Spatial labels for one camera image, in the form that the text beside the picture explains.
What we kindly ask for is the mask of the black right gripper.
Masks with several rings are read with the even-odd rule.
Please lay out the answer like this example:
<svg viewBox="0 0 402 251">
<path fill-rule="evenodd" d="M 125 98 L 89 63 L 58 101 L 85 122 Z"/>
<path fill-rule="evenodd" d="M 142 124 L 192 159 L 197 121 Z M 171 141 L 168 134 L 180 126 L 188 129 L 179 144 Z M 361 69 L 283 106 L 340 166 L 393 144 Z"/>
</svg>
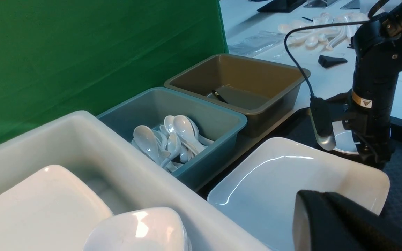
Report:
<svg viewBox="0 0 402 251">
<path fill-rule="evenodd" d="M 391 110 L 392 105 L 383 109 L 370 109 L 347 101 L 345 114 L 350 116 L 342 124 L 346 130 L 351 130 L 356 149 L 364 163 L 369 163 L 382 169 L 395 151 L 391 141 Z"/>
</svg>

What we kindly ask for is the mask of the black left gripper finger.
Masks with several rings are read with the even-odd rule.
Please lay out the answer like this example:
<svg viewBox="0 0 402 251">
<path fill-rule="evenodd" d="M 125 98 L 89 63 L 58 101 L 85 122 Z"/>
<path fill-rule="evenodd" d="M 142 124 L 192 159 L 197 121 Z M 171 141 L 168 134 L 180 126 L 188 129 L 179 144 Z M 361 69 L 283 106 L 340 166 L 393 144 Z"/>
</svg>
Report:
<svg viewBox="0 0 402 251">
<path fill-rule="evenodd" d="M 296 251 L 402 251 L 402 230 L 336 192 L 300 190 L 292 241 Z"/>
</svg>

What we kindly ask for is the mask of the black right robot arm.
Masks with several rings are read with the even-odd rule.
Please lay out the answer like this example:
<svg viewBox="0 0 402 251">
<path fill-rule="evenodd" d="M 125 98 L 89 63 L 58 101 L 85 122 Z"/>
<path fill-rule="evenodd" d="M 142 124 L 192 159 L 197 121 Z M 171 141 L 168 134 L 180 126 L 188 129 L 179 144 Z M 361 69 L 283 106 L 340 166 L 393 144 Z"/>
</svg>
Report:
<svg viewBox="0 0 402 251">
<path fill-rule="evenodd" d="M 356 52 L 353 86 L 348 94 L 345 124 L 362 160 L 383 165 L 394 152 L 391 143 L 391 110 L 402 71 L 402 2 L 390 12 L 377 14 L 386 5 L 380 0 L 367 13 L 353 37 Z"/>
</svg>

